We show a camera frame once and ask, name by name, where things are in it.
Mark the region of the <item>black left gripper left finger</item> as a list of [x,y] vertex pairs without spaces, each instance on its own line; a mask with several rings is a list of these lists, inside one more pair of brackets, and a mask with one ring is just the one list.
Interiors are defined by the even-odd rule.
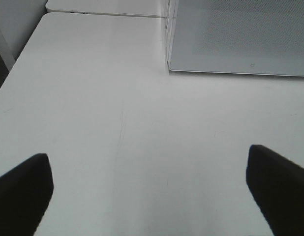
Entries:
[[32,236],[54,191],[49,158],[38,153],[0,177],[0,236]]

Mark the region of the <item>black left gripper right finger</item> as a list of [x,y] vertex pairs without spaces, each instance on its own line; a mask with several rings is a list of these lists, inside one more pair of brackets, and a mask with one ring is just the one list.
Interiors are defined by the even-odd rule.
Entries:
[[303,167],[263,145],[252,145],[246,183],[275,236],[304,236]]

